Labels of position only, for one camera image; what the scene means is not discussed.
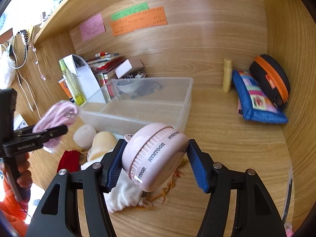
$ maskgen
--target clear plastic bin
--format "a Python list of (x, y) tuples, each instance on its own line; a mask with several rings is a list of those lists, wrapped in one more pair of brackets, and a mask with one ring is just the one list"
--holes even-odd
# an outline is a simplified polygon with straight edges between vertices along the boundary
[(184, 77), (111, 80), (81, 105), (80, 116), (97, 131), (121, 135), (153, 122), (184, 131), (192, 84)]

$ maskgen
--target orange stripe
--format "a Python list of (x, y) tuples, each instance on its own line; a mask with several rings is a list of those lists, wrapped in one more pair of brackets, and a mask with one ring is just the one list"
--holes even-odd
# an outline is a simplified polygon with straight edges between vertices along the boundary
[(261, 56), (257, 56), (255, 58), (255, 62), (258, 63), (271, 77), (272, 81), (276, 85), (276, 88), (278, 89), (283, 103), (286, 103), (286, 101), (289, 98), (288, 90), (286, 89), (286, 86), (280, 77), (280, 75), (276, 72), (276, 70)]

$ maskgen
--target human hand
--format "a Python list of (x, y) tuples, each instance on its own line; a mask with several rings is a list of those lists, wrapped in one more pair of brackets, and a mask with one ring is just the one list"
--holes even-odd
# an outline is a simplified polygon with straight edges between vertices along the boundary
[[(23, 160), (21, 163), (18, 164), (18, 170), (21, 173), (21, 176), (17, 179), (18, 185), (20, 185), (22, 188), (26, 188), (32, 185), (32, 174), (28, 170), (30, 167), (30, 163), (28, 162), (28, 159), (30, 158), (29, 153), (25, 153), (25, 160)], [(4, 178), (6, 179), (6, 171), (5, 171), (5, 164), (3, 162), (0, 163), (0, 170), (4, 174)]]

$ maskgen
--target pink container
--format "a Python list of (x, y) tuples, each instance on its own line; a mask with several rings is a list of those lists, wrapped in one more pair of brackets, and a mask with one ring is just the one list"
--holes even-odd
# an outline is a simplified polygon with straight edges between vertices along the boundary
[(143, 191), (159, 188), (181, 162), (189, 138), (163, 123), (152, 123), (135, 135), (127, 134), (123, 169)]

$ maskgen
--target orange sleeve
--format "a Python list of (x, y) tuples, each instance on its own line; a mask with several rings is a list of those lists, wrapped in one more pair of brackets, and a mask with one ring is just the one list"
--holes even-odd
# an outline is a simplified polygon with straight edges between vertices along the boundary
[(3, 181), (5, 197), (4, 201), (0, 202), (0, 209), (4, 213), (5, 217), (13, 228), (21, 235), (25, 236), (28, 225), (23, 222), (27, 216), (29, 198), (23, 202), (18, 203), (15, 198), (13, 191), (6, 182), (5, 178)]

